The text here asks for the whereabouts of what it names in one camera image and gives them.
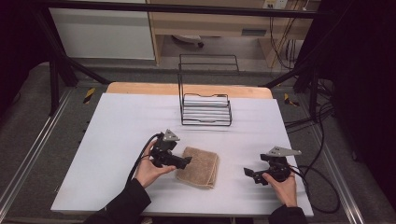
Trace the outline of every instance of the wall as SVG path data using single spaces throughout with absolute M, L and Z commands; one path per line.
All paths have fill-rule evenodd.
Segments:
M 154 60 L 147 12 L 62 8 L 52 8 L 50 12 L 70 57 Z

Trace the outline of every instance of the gray floor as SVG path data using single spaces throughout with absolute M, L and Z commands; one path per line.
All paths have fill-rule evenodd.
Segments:
M 204 37 L 205 46 L 202 49 L 194 45 L 180 43 L 172 37 L 165 39 L 163 61 L 159 65 L 145 63 L 144 65 L 131 62 L 108 61 L 101 66 L 91 67 L 99 75 L 117 81 L 134 82 L 177 82 L 177 63 L 180 53 L 226 53 L 235 54 L 238 58 L 241 74 L 239 76 L 205 76 L 191 75 L 191 80 L 202 84 L 246 85 L 257 86 L 272 80 L 287 70 L 279 66 L 269 69 L 258 48 L 258 41 L 245 38 Z M 92 117 L 99 102 L 100 95 L 106 91 L 106 86 L 95 83 L 86 76 L 78 74 L 81 79 L 76 88 L 62 86 L 63 92 L 70 92 L 64 112 L 57 121 L 47 142 L 42 147 L 24 184 L 19 189 L 13 204 L 6 209 L 7 215 L 3 223 L 16 217 L 28 217 L 30 221 L 45 223 L 61 223 L 60 220 L 83 220 L 86 216 L 65 216 L 50 211 L 50 206 L 56 196 L 55 190 L 62 185 L 67 169 L 78 150 L 78 141 L 83 138 L 87 121 Z M 307 99 L 305 93 L 295 94 L 292 91 L 291 78 L 280 86 L 273 88 L 273 95 L 279 102 L 279 108 L 284 121 L 304 119 L 307 117 L 303 106 L 284 103 L 287 93 L 292 101 L 303 104 Z M 96 91 L 89 104 L 82 103 L 87 90 L 95 87 Z M 36 137 L 49 118 L 50 112 L 50 83 L 48 67 L 38 66 L 21 89 L 20 100 L 9 108 L 0 119 L 0 193 L 7 191 L 8 184 L 18 172 Z M 334 156 L 335 162 L 345 179 L 353 200 L 361 212 L 364 223 L 396 223 L 395 211 L 373 180 L 370 172 L 363 163 L 352 160 L 351 150 L 339 127 L 337 118 L 328 117 L 324 121 L 325 143 Z M 306 128 L 299 132 L 290 133 L 290 143 L 294 149 L 303 152 L 297 157 L 299 165 L 307 165 L 318 152 L 318 139 L 315 128 Z M 315 165 L 325 176 L 331 178 L 326 162 L 321 157 Z M 311 190 L 311 203 L 319 208 L 329 210 L 336 204 L 335 194 L 324 180 L 311 172 L 307 177 Z M 335 214 L 324 214 L 314 210 L 311 223 L 354 223 L 348 217 L 348 211 L 341 206 Z M 256 223 L 265 223 L 265 217 L 255 219 Z

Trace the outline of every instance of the cloth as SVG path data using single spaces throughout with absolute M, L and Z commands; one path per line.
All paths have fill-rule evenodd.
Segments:
M 145 189 L 135 178 L 107 206 L 89 216 L 84 224 L 134 224 L 151 203 Z
M 306 224 L 306 217 L 300 207 L 287 207 L 283 205 L 277 208 L 268 217 L 270 224 Z
M 218 154 L 186 147 L 183 157 L 192 157 L 192 160 L 184 170 L 177 170 L 177 179 L 198 188 L 213 189 L 218 171 Z

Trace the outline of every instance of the person's arm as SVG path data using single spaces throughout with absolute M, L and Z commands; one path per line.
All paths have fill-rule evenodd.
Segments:
M 155 141 L 146 148 L 137 167 L 136 174 L 124 190 L 108 203 L 103 209 L 89 216 L 84 224 L 134 224 L 140 214 L 151 203 L 145 188 L 152 184 L 160 175 L 176 169 L 175 166 L 158 168 L 149 160 L 149 153 Z
M 303 209 L 297 205 L 297 187 L 295 173 L 291 172 L 288 179 L 277 182 L 270 175 L 264 173 L 264 179 L 273 187 L 277 198 L 283 203 L 271 216 L 268 217 L 270 224 L 306 224 Z

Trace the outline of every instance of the silver bracket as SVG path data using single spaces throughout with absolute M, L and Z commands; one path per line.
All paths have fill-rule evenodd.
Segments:
M 172 133 L 172 131 L 170 131 L 169 129 L 166 130 L 164 136 L 163 136 L 163 141 L 165 142 L 170 142 L 170 141 L 179 141 L 180 138 L 177 137 L 177 135 L 175 135 L 174 133 Z
M 300 150 L 292 150 L 285 147 L 273 147 L 265 155 L 270 157 L 286 157 L 286 156 L 298 156 L 303 154 Z

